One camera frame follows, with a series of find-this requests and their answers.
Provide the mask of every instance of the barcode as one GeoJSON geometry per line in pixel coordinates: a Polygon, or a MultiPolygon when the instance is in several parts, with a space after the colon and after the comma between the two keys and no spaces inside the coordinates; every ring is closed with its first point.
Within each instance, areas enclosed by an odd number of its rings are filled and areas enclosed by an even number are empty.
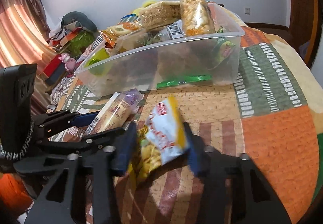
{"type": "Polygon", "coordinates": [[[174,23],[174,24],[168,26],[168,28],[171,31],[172,35],[182,34],[182,31],[181,31],[180,27],[177,25],[177,23],[174,23]]]}
{"type": "Polygon", "coordinates": [[[88,126],[88,128],[86,129],[86,131],[84,133],[85,136],[89,135],[92,132],[93,128],[96,126],[96,124],[99,122],[99,120],[100,120],[99,116],[96,116],[93,119],[92,123],[88,126]]]}

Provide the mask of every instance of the clear plastic container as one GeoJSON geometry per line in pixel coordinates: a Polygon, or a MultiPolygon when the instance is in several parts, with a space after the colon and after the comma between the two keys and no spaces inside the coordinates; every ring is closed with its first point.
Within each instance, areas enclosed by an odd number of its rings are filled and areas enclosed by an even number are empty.
{"type": "Polygon", "coordinates": [[[215,29],[223,33],[183,37],[143,46],[124,52],[91,66],[86,62],[94,50],[78,67],[75,74],[97,96],[102,97],[132,88],[155,90],[160,82],[182,80],[184,77],[211,75],[209,81],[186,83],[231,84],[236,80],[239,66],[240,41],[243,29],[217,4],[209,3],[215,29]],[[235,44],[220,63],[214,61],[223,38],[235,44]]]}

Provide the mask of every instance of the wooden door frame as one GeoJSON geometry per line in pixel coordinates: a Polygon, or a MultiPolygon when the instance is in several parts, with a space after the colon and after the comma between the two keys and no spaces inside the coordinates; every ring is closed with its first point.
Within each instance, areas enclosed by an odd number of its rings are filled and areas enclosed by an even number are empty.
{"type": "MultiPolygon", "coordinates": [[[[289,28],[294,24],[294,0],[290,0],[290,22],[289,28]]],[[[314,0],[314,15],[313,15],[313,26],[312,26],[312,34],[309,40],[309,45],[306,51],[304,62],[305,64],[311,68],[316,57],[319,43],[321,40],[322,34],[322,22],[323,22],[323,13],[322,6],[319,0],[314,0]]]]}

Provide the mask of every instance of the bed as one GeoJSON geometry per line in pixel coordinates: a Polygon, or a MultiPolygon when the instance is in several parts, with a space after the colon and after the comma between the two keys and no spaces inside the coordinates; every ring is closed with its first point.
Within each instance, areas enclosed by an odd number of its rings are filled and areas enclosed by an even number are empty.
{"type": "MultiPolygon", "coordinates": [[[[284,204],[292,223],[305,214],[323,183],[323,89],[296,51],[276,35],[245,31],[237,82],[227,86],[168,88],[144,92],[131,119],[143,126],[152,108],[174,94],[185,121],[204,142],[229,155],[248,153],[284,204]]],[[[65,81],[57,110],[100,110],[98,99],[77,77],[65,81]]],[[[71,128],[52,141],[79,141],[84,129],[71,128]]],[[[87,222],[93,223],[91,176],[87,222]]],[[[203,184],[183,160],[156,170],[134,190],[128,177],[115,178],[122,223],[195,223],[203,184]]]]}

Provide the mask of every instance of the pink stuffed toy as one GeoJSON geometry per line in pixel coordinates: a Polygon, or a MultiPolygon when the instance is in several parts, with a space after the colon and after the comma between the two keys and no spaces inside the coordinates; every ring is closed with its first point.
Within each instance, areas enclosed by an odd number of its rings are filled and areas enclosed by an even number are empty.
{"type": "Polygon", "coordinates": [[[75,70],[76,60],[71,58],[66,52],[62,53],[59,59],[65,63],[65,69],[69,74],[73,74],[75,70]]]}

